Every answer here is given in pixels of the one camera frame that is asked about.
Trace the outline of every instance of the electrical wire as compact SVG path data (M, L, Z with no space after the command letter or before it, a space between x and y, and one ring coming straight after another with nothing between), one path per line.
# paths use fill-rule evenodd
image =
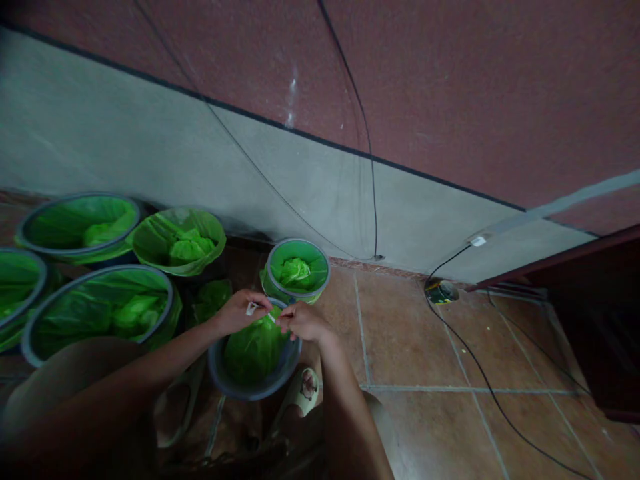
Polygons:
M338 35L336 34L333 28L331 18L327 12L327 9L325 8L325 4L323 0L318 0L318 7L320 8L320 12L322 13L322 18L324 18L325 23L327 24L327 28L331 33L331 38L333 38L335 46L336 48L338 48L338 53L340 53L340 58L342 58L342 62L345 65L345 69L347 70L349 80L351 80L351 85L353 86L353 91L355 92L355 98L358 100L358 105L360 106L360 112L362 112L362 119L365 122L365 130L367 132L367 144L369 145L369 159L371 160L371 190L373 191L373 220L375 223L375 246L373 248L373 258L376 258L378 256L378 209L375 202L375 174L373 172L373 150L371 148L371 135L369 134L369 124L367 122L367 116L365 115L365 108L362 105L362 100L360 100L358 87L355 86L355 80L353 79L353 75L351 74L351 69L349 68L349 62L347 62L345 53L342 50L342 45L340 45L340 40L338 40Z
M442 266L446 265L448 262L450 262L451 260L453 260L454 258L456 258L458 255L460 255L462 252L468 250L468 248L470 248L471 245L467 245L466 247L464 247L462 250L460 250L458 253L456 253L454 256L452 256L451 258L449 258L448 260L442 262L440 265L438 265L435 270L433 270L431 272L431 274L429 275L429 277L427 278L427 282L426 282L426 286L429 285L429 282L432 278L432 276L434 276L435 272ZM466 348L467 352L469 352L469 354L471 355L471 358L473 358L475 364L478 366L478 369L480 370L480 374L482 374L482 378L484 378L485 383L487 384L487 387L489 388L489 392L491 394L491 397L493 398L493 401L495 402L496 406L498 407L498 410L500 410L500 413L502 414L502 416L505 418L506 422L509 424L509 426L511 427L511 429L518 435L518 437L520 437L526 444L528 444L530 447L534 448L534 450L538 451L540 454L544 455L546 458L548 458L549 460L551 460L552 462L556 463L557 465L559 465L560 467L564 468L565 470L570 471L571 473L573 473L574 475L577 475L580 478L584 478L586 480L593 480L591 477L586 476L584 473L580 473L578 470L575 470L573 468L571 468L568 465L565 465L564 463L562 463L560 460L558 460L557 458L555 458L554 456L548 454L547 452L545 452L544 450L542 450L540 447L538 447L536 444L534 444L531 440L529 440L528 438L526 438L521 432L520 430L518 430L518 428L516 428L516 426L511 422L510 418L507 416L506 412L503 410L502 405L500 405L500 402L498 401L498 398L495 395L495 392L493 391L493 388L491 388L491 384L489 382L489 379L487 378L487 375L485 373L485 371L482 368L482 365L480 365L480 362L478 361L478 358L476 358L476 356L474 355L473 351L471 350L471 348L469 348L467 342L465 342L463 340L463 338L458 334L458 332L456 332L456 330L454 330L454 328L452 328L452 326L450 326L450 324L448 324L448 322L446 320L444 320L444 318L442 318L440 316L440 314L438 314L438 312L436 312L436 310L433 308L430 300L427 299L427 304L431 310L431 312L433 312L433 314L438 317L438 319L440 319L440 321L442 323L444 323L447 328L456 336L456 338L458 338L458 340L460 340L460 342L462 342L462 345L464 345L464 347Z
M500 308L498 308L498 306L493 302L493 299L491 298L491 293L489 292L489 288L487 288L487 297L489 298L489 303L491 304L491 306L493 306L493 308L495 308L498 313L500 314L500 316L502 316L502 318L504 318L505 320L507 320L508 322L510 322L512 325L516 326L518 328L518 330L520 330L522 332L522 334L529 339L529 341L534 344L538 350L540 350L542 353L544 353L547 358L551 361L552 364L554 364L556 366L556 368L558 368L558 370L560 370L562 373L564 373L569 380L571 380L572 382L574 382L576 384L576 386L578 386L581 390L583 390L585 393L591 395L591 392L586 389L584 386L582 386L582 384L580 384L580 382L578 382L578 380L576 380L572 374L570 374L566 369L562 368L562 366L560 366L560 364L558 364L553 358L552 356L550 356L550 354L548 354L544 348L542 348L542 346L540 346L540 344L538 342L536 342L525 330L524 328L522 328L520 325L518 325L516 322L514 322L511 318L509 318L508 315L506 315L504 312L502 312L502 310L500 310Z
M184 78L186 78L186 80L189 82L189 84L191 85L191 88L194 92L196 92L198 94L198 97L200 98L200 100L209 108L210 112L213 114L213 116L215 117L215 119L217 120L217 122L220 124L220 126L223 128L223 130L226 132L226 134L229 136L229 138L232 140L232 142L234 142L234 144L238 147L238 149L240 150L240 152L242 152L244 158L246 158L246 160L248 160L248 162L251 164L251 166L254 168L254 170L258 173L258 175L260 175L260 177L262 177L262 179L264 180L264 182L270 186L270 188L273 190L273 192L280 198L280 200L282 200L282 202L291 210L291 212L298 217L306 226L308 226L308 228L310 228L312 231L314 231L316 234L318 234L318 236L320 236L322 239L324 239L326 242L328 242L330 245L334 246L335 248L337 248L338 250L340 250L342 253L344 253L345 255L347 255L348 257L351 257L353 259L356 260L360 260L360 261L369 261L369 260L374 260L376 259L376 255L377 255L377 245L378 245L378 221L377 221L377 213L375 211L375 187L374 187L374 194L373 194L373 208L374 208L374 214L375 214L375 250L374 250L374 254L373 256L369 257L369 258L360 258L360 257L356 257L355 255L350 254L348 251L340 248L338 245L336 245L334 242L332 242L331 240L329 240L328 238L326 238L326 236L324 236L322 233L320 233L316 228L314 228L314 226L312 226L302 215L300 215L300 213L292 206L292 204L290 204L286 198L284 198L284 196L280 193L280 191L275 187L274 184L272 184L269 179L267 178L267 176L262 172L262 170L260 170L260 168L258 167L258 165L253 161L253 159L251 158L251 156L247 153L247 151L242 147L242 145L240 144L240 142L238 142L238 140L233 136L233 134L229 131L229 129L227 128L227 126L224 124L224 122L222 122L222 119L218 116L218 114L215 112L215 110L213 109L213 106L206 100L205 96L202 94L202 92L200 92L200 89L198 88L198 86L195 84L195 82L193 81L193 79L191 78L191 76L186 72L185 68L182 66L182 63L180 62L180 60L178 60L178 58L176 58L176 56L173 54L173 51L171 50L171 48L169 47L169 45L167 44L167 41L165 40L164 36L160 33L160 30L158 29L158 27L156 26L155 22L152 20L152 18L149 16L149 14L147 13L147 11L142 7L142 5L140 5L140 3L138 2L138 0L133 0L134 5L136 6L136 8L139 10L140 14L142 15L142 17L144 18L144 20L147 22L148 26L151 28L151 30L153 31L153 34L158 38L158 40L160 40L160 43L162 44L162 46L164 47L164 49L166 50L167 54L171 57L171 60L176 64L176 66L178 67L178 69L180 70L180 72L182 73L182 75L184 76ZM372 180L373 180L373 164L371 165L371 174L372 174Z

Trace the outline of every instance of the bin rim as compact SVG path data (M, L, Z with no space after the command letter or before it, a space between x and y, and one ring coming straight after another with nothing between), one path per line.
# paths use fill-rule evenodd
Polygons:
M275 277L273 276L273 273L271 272L271 258L273 256L273 252L278 250L278 248L280 248L282 245L292 241L310 244L312 247L318 249L318 251L322 254L322 256L325 258L325 261L327 262L327 278L325 279L325 282L322 284L320 288L317 288L311 293L297 293L297 292L292 292L290 290L287 290L282 286L280 282L278 282L278 280L275 279ZM323 291L325 288L327 288L327 285L329 284L329 279L331 278L331 265L329 264L329 257L327 256L327 254L324 252L324 250L322 250L322 248L318 247L314 242L311 242L304 238L293 237L293 238L287 238L287 239L281 240L273 246L267 258L267 274L269 275L269 279L271 280L271 282L282 293L286 293L288 296L293 298L309 298L316 295L318 291Z
M76 286L88 280L91 280L93 278L100 277L106 273L112 273L118 270L142 270L150 273L156 273L158 274L158 276L160 276L160 278L162 278L165 281L165 284L167 286L167 305L165 306L165 310L162 312L162 316L161 316L161 320L164 321L167 315L171 312L171 309L173 308L173 303L174 303L173 298L178 293L176 288L174 288L169 277L163 271L160 271L157 268L150 267L148 265L136 265L136 264L114 265L113 267L107 267L104 269L96 270L86 275L83 275L82 277L78 277L76 278L76 280L73 280L72 282L69 282L68 284L59 288L58 290L56 290L56 292L52 293L44 302L42 302L40 306L38 306L35 312L33 312L31 318L29 318L29 321L25 325L25 330L22 334L22 340L21 340L22 354L25 356L25 358L28 360L30 364L32 364L36 368L39 368L40 366L42 366L42 364L44 364L44 361L31 348L31 332L33 331L33 327L35 325L36 320L38 320L42 316L42 314L51 306L51 304L54 301L58 300L58 298L60 298L62 295L66 294L70 290L73 290L74 288L76 288ZM144 337L140 338L139 340L136 340L136 343L142 344L146 342L146 340L148 340L150 336L152 336L155 333L155 331L158 330L158 328L160 328L162 321L156 322L156 324L148 332L146 332Z
M38 256L37 254L29 250L22 250L14 247L0 247L0 253L14 253L16 255L24 255L26 257L29 257L31 260L36 262L36 265L38 266L38 270L40 273L38 281L36 282L33 290L31 291L29 296L24 300L24 302L22 302L22 305L20 305L20 308L15 310L12 314L10 314L10 316L0 320L0 329L1 329L6 324L16 320L16 318L20 317L20 315L24 314L24 312L29 310L30 304L32 304L38 298L38 296L42 294L42 292L44 291L47 285L47 280L49 279L49 267L47 266L46 262L42 260L42 258L40 258L40 256Z
M272 305L277 306L277 307L281 308L282 310L284 310L287 307L287 304L285 302L283 302L282 300L278 300L277 298L274 298L274 297L267 297L267 298L269 299L269 301L271 302ZM294 362L290 368L287 368L286 370L284 370L284 372L283 372L284 375L281 375L280 378L278 378L278 380L276 380L276 382L274 382L270 387L268 387L266 389L262 389L260 391L254 391L253 393L248 394L248 395L239 395L238 393L233 392L232 389L228 389L227 386L223 382L220 381L220 375L218 374L218 370L216 368L216 363L215 363L215 349L216 349L216 346L218 345L219 342L225 342L229 337L230 337L230 335L226 335L226 336L216 340L207 349L207 367L209 368L209 375L211 376L211 379L213 380L213 383L215 384L216 388L218 388L220 391L222 391L226 396L232 397L234 399L242 400L242 401L258 401L258 400L262 400L263 398L266 398L266 397L274 394L274 392L276 392L280 388L282 388L282 386L293 375L293 372L295 371L296 366L297 366L297 361ZM294 353L294 355L296 355L298 357L298 360L300 358L300 353L302 352L302 342L303 341L302 341L302 339L300 337L297 337L293 341L293 343L295 344L295 346L294 346L295 350L293 351L293 353Z
M38 216L40 216L40 214L42 214L42 212L44 212L48 208L53 207L54 205L58 205L60 203L66 203L72 200L78 200L84 197L112 197L112 198L117 198L130 203L131 206L133 207L133 210L135 211L135 217L133 219L133 222L131 223L131 226L128 228L126 232L114 238L113 240L109 240L108 242L101 243L100 245L94 245L93 247L82 247L82 248L76 248L76 249L53 249L48 247L41 247L31 242L30 240L28 240L27 236L25 235L25 230L36 218L38 218ZM138 223L140 223L141 217L142 217L142 210L140 209L140 205L138 205L138 202L136 202L136 200L130 197L127 197L125 195L120 195L118 193L111 193L111 192L100 192L100 191L74 193L72 195L66 195L64 197L60 197L58 199L48 201L40 205L38 208L36 208L36 210L32 211L30 214L28 214L26 218L24 218L22 222L20 222L20 225L18 226L17 236L18 236L18 241L22 245L24 245L26 248L28 248L29 250L36 251L38 253L42 253L44 255L70 255L70 256L83 255L85 253L92 253L92 252L106 249L126 239L129 236L129 234L134 230L134 228L136 228Z

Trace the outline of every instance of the green garbage bag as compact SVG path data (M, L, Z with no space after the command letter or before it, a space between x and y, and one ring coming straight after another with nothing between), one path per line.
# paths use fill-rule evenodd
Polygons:
M0 249L0 352L20 343L31 314L62 282L60 272L47 267L34 254ZM27 309L14 315L25 302L29 302Z
M209 212L174 208L147 217L128 242L141 263L179 277L192 277L220 256L227 237Z
M182 302L174 289L167 311L166 276L133 266L99 273L60 292L36 319L29 341L41 360L92 337L116 336L139 343L158 322L158 329L143 344L154 350L171 339Z
M73 265L110 260L131 251L125 235L138 214L134 202L124 197L74 195L34 212L15 240L21 247ZM112 243L118 237L122 239Z
M280 313L274 306L271 316L276 319ZM276 369L288 340L288 333L282 334L268 316L262 317L229 337L223 353L225 369L238 384L254 385Z
M127 233L134 220L135 212L129 210L114 222L96 223L85 230L83 244L85 247L95 247L114 240Z
M214 280L204 284L193 304L197 323L206 322L231 298L231 281Z
M200 260L215 248L213 240L202 237L196 229L178 233L177 237L179 240L169 250L172 267Z
M324 252L311 242L298 239L276 245L260 271L265 293L285 303L316 302L328 278L329 262Z

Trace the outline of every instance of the white mark on wall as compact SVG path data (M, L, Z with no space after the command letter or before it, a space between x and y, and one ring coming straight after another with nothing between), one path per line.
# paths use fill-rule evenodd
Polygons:
M287 121L286 128L293 128L295 124L295 101L298 94L298 67L293 66L293 79L289 84L289 94L287 95Z

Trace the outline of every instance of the brown floor tile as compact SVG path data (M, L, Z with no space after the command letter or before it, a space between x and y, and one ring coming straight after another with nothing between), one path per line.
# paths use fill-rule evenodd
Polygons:
M51 199L40 195L28 195L26 193L0 190L0 203L6 203L11 206L34 209L49 200Z
M551 358L569 372L581 385L587 387L584 377L577 366L571 348L560 332L558 332L546 316L543 307L538 303L516 300L506 297L491 297L500 312L518 324L528 336L542 347ZM512 332L522 344L536 371L550 389L576 390L576 385L566 374L562 373L553 362L536 347L531 340L512 323Z
M460 292L460 300L440 306L444 319L473 350L493 388L543 389L500 314L480 293ZM480 370L454 338L472 387L486 387Z
M216 390L209 371L206 369L198 391L189 430L174 447L159 450L159 456L163 463L165 461L172 463L200 461L205 457L221 398L222 393Z
M358 382L366 383L367 374L353 276L353 270L332 267L329 285L315 306L342 338Z
M0 247L14 247L13 237L20 222L31 210L0 204Z
M261 254L251 250L239 250L232 247L225 248L227 256L227 270L233 291L244 288L260 291L260 280L257 276L258 263Z
M227 397L218 424L211 458L224 453L249 455L250 438L262 438L262 413L259 402L243 402Z
M595 478L595 472L548 395L497 394L509 419L534 445L562 463ZM556 465L520 439L488 393L477 394L510 478L567 479L576 476Z
M466 386L447 332L418 284L374 273L356 275L371 382Z
M396 478L503 478L472 394L373 393L391 414L398 434L406 472Z
M632 426L607 420L587 395L554 398L604 478L640 478L640 435Z

